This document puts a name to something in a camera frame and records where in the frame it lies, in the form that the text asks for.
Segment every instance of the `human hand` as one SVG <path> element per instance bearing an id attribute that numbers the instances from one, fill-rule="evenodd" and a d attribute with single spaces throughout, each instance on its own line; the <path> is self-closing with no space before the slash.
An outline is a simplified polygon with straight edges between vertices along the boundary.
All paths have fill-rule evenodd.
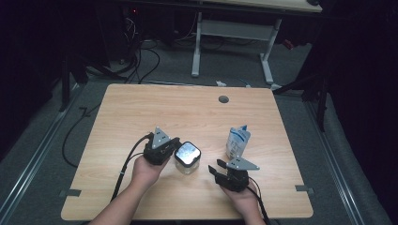
<path id="1" fill-rule="evenodd" d="M 139 186 L 139 188 L 147 190 L 158 181 L 161 171 L 164 169 L 169 159 L 170 158 L 167 158 L 163 164 L 157 166 L 150 164 L 143 156 L 136 158 L 132 169 L 130 185 Z"/>
<path id="2" fill-rule="evenodd" d="M 256 196 L 248 189 L 240 192 L 229 190 L 221 187 L 222 191 L 231 199 L 234 207 L 243 216 L 246 224 L 265 224 L 258 209 L 258 201 Z M 252 181 L 249 182 L 249 188 L 256 191 Z"/>

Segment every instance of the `wrist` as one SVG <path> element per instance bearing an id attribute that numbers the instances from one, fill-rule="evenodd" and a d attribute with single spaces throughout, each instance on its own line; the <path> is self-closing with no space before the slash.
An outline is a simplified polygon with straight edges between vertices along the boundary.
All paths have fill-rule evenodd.
<path id="1" fill-rule="evenodd" d="M 141 182 L 140 180 L 132 179 L 126 189 L 128 191 L 133 191 L 136 194 L 144 195 L 149 189 L 149 186 L 144 184 L 144 182 Z"/>

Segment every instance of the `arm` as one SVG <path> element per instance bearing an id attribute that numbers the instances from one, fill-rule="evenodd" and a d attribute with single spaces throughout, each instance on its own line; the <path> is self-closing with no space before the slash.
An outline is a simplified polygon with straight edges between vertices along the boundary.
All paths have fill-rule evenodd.
<path id="1" fill-rule="evenodd" d="M 258 201 L 255 196 L 248 190 L 244 189 L 240 192 L 231 191 L 224 187 L 220 187 L 223 192 L 231 199 L 234 207 L 243 216 L 246 225 L 264 225 L 266 224 L 258 210 Z M 249 188 L 256 191 L 252 181 Z"/>
<path id="2" fill-rule="evenodd" d="M 142 197 L 158 181 L 167 162 L 154 166 L 142 156 L 135 159 L 130 184 L 90 224 L 130 224 Z"/>

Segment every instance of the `white desk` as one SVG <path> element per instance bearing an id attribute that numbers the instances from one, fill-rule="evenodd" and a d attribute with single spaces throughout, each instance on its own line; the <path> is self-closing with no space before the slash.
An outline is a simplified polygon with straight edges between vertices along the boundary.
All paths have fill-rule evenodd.
<path id="1" fill-rule="evenodd" d="M 295 10 L 304 12 L 321 12 L 320 6 L 311 6 L 306 0 L 204 0 L 203 2 L 224 3 L 241 5 L 245 7 L 272 8 L 278 10 Z M 278 35 L 282 20 L 278 19 L 273 26 L 246 24 L 238 22 L 220 22 L 203 20 L 202 13 L 198 13 L 196 29 L 196 45 L 193 53 L 192 72 L 193 77 L 199 76 L 201 37 L 202 35 L 220 36 L 227 38 L 247 38 L 263 40 L 267 42 L 264 52 L 260 54 L 260 60 L 264 71 L 264 76 L 269 84 L 273 84 L 272 74 L 269 69 L 268 58 Z"/>

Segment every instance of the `table top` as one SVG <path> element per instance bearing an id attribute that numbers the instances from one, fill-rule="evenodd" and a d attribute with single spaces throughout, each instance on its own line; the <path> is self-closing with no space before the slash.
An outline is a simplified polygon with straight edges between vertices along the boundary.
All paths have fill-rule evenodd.
<path id="1" fill-rule="evenodd" d="M 227 96 L 220 103 L 219 96 Z M 247 125 L 252 136 L 243 157 L 260 167 L 249 171 L 259 185 L 270 218 L 308 218 L 313 208 L 287 138 L 275 98 L 269 89 L 238 87 L 111 84 L 103 98 L 61 216 L 94 218 L 111 200 L 131 148 L 155 127 L 171 138 L 192 142 L 201 151 L 199 168 L 182 174 L 172 157 L 158 182 L 141 200 L 133 219 L 240 218 L 209 173 L 222 173 L 216 159 L 225 154 L 230 128 Z M 142 142 L 135 153 L 142 152 Z M 130 162 L 128 171 L 133 167 Z M 130 181 L 127 172 L 120 191 Z"/>
<path id="2" fill-rule="evenodd" d="M 307 0 L 203 0 L 203 2 L 242 5 L 304 12 L 321 12 L 320 6 L 312 6 Z"/>

